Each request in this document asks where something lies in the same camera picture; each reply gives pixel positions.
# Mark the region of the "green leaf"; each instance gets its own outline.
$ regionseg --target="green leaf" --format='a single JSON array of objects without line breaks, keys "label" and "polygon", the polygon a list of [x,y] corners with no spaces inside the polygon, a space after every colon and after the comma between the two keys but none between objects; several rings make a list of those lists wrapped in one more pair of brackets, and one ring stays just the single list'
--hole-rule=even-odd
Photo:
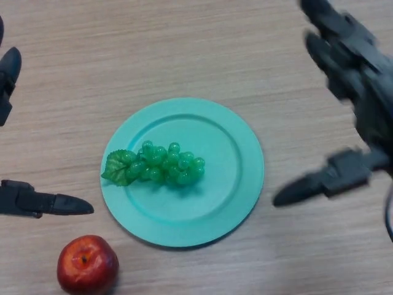
[{"label": "green leaf", "polygon": [[136,154],[125,149],[111,152],[105,164],[102,178],[112,181],[117,186],[128,186],[133,181],[126,177],[126,170],[136,160]]}]

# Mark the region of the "teal plate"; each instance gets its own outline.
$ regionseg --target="teal plate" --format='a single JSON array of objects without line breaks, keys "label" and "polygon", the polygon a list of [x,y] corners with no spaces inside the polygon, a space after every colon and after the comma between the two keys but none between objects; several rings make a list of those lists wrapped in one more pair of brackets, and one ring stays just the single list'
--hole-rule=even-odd
[{"label": "teal plate", "polygon": [[248,216],[263,186],[264,159],[254,132],[228,108],[198,98],[174,98],[152,104],[128,118],[108,143],[112,151],[138,151],[143,141],[205,159],[203,179],[173,189],[135,181],[117,187],[101,178],[106,205],[134,236],[156,245],[191,247],[223,237]]}]

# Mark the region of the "red apple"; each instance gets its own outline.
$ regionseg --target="red apple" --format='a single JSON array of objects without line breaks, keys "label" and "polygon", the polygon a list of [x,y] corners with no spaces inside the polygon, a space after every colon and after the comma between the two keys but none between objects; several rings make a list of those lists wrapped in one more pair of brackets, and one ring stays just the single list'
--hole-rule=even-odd
[{"label": "red apple", "polygon": [[72,295],[104,295],[114,285],[119,260],[107,241],[84,235],[68,243],[60,253],[57,279]]}]

